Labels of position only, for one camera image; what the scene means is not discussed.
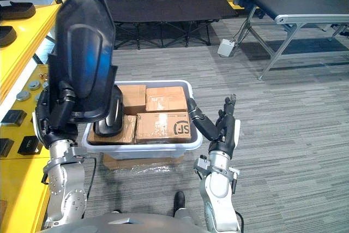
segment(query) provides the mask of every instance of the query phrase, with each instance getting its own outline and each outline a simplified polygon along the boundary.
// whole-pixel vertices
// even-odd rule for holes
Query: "white plastic bin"
[[[185,80],[158,81],[116,81],[117,85],[146,85],[152,87],[176,87],[184,89],[186,98],[192,98],[191,84]],[[202,135],[190,122],[191,141],[183,144],[137,144],[137,145],[92,145],[87,141],[92,123],[88,124],[82,137],[82,146],[88,152],[104,152],[115,159],[129,158],[178,158],[187,150],[195,150],[201,146]]]

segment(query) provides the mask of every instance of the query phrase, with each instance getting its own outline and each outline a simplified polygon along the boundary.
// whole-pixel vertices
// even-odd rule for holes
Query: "black cable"
[[[97,158],[95,158],[95,157],[85,157],[85,159],[93,159],[93,160],[94,160],[94,167],[93,167],[92,177],[91,177],[91,181],[90,181],[90,183],[89,183],[89,187],[88,187],[87,195],[86,195],[86,198],[87,198],[87,200],[88,200],[89,194],[90,194],[90,192],[91,192],[93,180],[94,180],[94,175],[95,175],[95,173],[96,173]]]
[[[241,39],[240,44],[242,43],[242,41],[244,41],[245,37],[247,37],[247,35],[248,35],[249,33],[250,33],[250,31],[247,30],[246,34],[245,34],[244,37]]]
[[[239,34],[239,32],[241,31],[242,27],[245,25],[246,22],[247,22],[247,19],[242,23],[242,25],[240,26],[239,31],[233,36],[233,39]]]
[[[238,216],[240,217],[240,219],[241,219],[241,233],[244,233],[244,219],[243,219],[242,215],[241,215],[239,212],[235,211],[235,213],[236,213],[236,215],[238,215]]]
[[[200,180],[202,180],[202,177],[201,177],[201,175],[200,175],[199,172],[197,172],[197,175],[198,175],[198,177],[200,178]]]

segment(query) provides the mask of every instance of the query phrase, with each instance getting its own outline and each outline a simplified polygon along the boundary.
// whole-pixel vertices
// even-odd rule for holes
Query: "black shoe on foot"
[[[183,207],[185,207],[185,196],[182,191],[178,191],[174,196],[173,216],[175,216],[177,210]]]

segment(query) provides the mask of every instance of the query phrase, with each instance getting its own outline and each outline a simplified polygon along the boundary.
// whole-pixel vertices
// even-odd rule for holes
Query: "brown cardboard box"
[[[124,116],[124,126],[120,134],[111,137],[99,136],[91,127],[87,141],[93,145],[115,145],[115,144],[133,144],[136,129],[136,116]]]
[[[191,139],[187,112],[137,114],[136,142],[185,143]]]
[[[183,161],[183,156],[179,158],[133,158],[133,159],[114,159],[108,154],[103,156],[103,164],[110,170],[114,169],[131,169],[137,166],[150,165],[152,169],[154,166],[176,165]]]
[[[186,111],[183,87],[158,87],[146,90],[147,112]]]
[[[120,85],[123,95],[124,113],[136,116],[146,112],[146,85]]]

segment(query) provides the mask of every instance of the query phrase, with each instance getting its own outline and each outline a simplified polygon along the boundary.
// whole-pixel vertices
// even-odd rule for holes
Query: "white power box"
[[[234,44],[235,44],[234,40],[223,39],[219,45],[217,54],[224,57],[228,57],[234,48]]]

